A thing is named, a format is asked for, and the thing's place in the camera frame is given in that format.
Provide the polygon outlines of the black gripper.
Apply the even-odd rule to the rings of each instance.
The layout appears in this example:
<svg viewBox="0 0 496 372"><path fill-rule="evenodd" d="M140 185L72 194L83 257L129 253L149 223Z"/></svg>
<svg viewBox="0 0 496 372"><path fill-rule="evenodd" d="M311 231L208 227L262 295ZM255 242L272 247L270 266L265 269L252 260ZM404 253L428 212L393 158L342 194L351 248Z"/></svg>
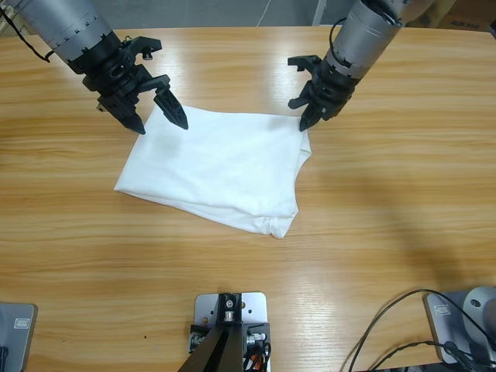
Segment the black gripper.
<svg viewBox="0 0 496 372"><path fill-rule="evenodd" d="M320 120L327 121L338 115L354 93L356 80L339 73L329 64L294 66L297 71L307 71L311 75L299 96L288 102L290 109L305 107L299 122L299 130L304 132Z"/></svg>
<svg viewBox="0 0 496 372"><path fill-rule="evenodd" d="M136 56L152 60L153 53L162 49L159 39L138 36L120 40L115 33L101 36L92 48L85 47L82 55L69 60L68 66L83 74L83 84L100 94L98 102L125 128L144 135L142 119L136 114L138 95L154 90L154 101L172 124L188 130L188 119L174 94L167 75L152 77Z"/></svg>

